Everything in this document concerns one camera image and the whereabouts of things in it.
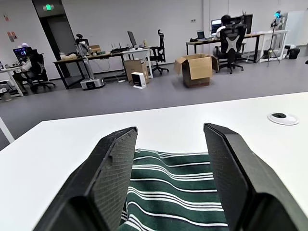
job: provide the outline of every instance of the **person sitting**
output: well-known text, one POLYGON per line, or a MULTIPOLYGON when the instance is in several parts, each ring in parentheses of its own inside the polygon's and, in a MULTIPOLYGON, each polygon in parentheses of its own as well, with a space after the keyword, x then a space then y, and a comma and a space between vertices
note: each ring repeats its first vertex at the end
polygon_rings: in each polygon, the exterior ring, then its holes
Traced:
POLYGON ((20 73, 16 73, 13 75, 18 87, 23 91, 23 94, 27 94, 27 91, 24 87, 23 81, 26 81, 27 78, 31 78, 35 76, 35 74, 31 71, 32 64, 30 61, 30 57, 33 55, 38 55, 38 50, 28 50, 26 49, 27 61, 22 62, 23 66, 20 73))
MULTIPOLYGON (((214 40, 220 40, 220 31, 226 28, 226 25, 230 23, 231 16, 230 15, 224 15, 221 18, 221 27, 217 29, 216 34, 214 36, 214 40)), ((213 49, 213 55, 218 56, 221 53, 220 47, 218 48, 218 52, 216 48, 213 49)))

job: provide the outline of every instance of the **white shirt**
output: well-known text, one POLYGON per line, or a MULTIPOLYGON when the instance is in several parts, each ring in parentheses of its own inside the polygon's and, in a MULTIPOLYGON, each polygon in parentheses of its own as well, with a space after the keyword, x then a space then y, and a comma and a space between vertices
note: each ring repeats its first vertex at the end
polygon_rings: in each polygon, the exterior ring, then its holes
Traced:
POLYGON ((220 31, 225 29, 225 28, 226 28, 225 26, 221 26, 220 28, 217 29, 216 34, 214 36, 215 40, 219 40, 220 39, 220 31))
POLYGON ((31 65, 30 60, 27 60, 27 62, 23 65, 22 68, 23 68, 25 71, 28 71, 28 70, 30 70, 31 67, 32 67, 32 65, 31 65))

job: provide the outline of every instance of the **green striped cloth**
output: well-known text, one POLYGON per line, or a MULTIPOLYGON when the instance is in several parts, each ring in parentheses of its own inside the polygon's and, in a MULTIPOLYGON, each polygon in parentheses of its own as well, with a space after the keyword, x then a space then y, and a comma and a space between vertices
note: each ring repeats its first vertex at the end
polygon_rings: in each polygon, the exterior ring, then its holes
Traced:
POLYGON ((229 230, 208 153, 136 150, 119 230, 229 230))

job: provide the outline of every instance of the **green exit sign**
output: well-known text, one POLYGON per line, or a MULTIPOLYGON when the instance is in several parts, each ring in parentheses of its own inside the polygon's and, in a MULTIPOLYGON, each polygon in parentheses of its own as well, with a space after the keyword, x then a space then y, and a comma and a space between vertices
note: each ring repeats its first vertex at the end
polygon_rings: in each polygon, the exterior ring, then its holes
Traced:
POLYGON ((46 4, 45 6, 43 6, 44 11, 52 11, 53 9, 53 4, 46 4))

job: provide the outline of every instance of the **white desk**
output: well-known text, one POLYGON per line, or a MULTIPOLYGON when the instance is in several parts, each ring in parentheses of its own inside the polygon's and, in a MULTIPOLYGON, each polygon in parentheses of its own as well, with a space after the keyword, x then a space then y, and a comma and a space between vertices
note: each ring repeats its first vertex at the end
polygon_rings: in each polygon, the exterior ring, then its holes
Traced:
POLYGON ((24 96, 23 92, 20 90, 19 86, 17 85, 13 75, 12 75, 12 72, 13 71, 17 71, 17 70, 21 70, 21 66, 19 67, 14 67, 14 68, 10 68, 10 69, 6 69, 6 70, 0 70, 0 74, 1 73, 8 73, 9 77, 10 77, 10 80, 12 81, 12 83, 15 85, 16 89, 18 90, 18 95, 17 96, 24 96))
POLYGON ((152 62, 150 60, 150 51, 151 49, 146 48, 146 49, 142 49, 142 50, 131 50, 131 51, 124 51, 122 52, 123 54, 135 54, 135 53, 145 53, 147 58, 148 58, 148 66, 150 69, 150 76, 149 78, 153 78, 153 72, 152 72, 152 62))
POLYGON ((136 148, 204 152, 205 122, 241 134, 307 216, 307 101, 308 93, 298 93, 42 122, 0 152, 0 230, 32 230, 68 176, 111 132, 137 126, 136 148), (300 123, 274 124, 267 119, 272 112, 294 114, 300 123))
POLYGON ((6 127, 1 117, 0 117, 0 130, 3 132, 3 134, 5 135, 5 137, 8 139, 10 143, 13 143, 15 141, 14 137, 12 136, 12 134, 6 127))

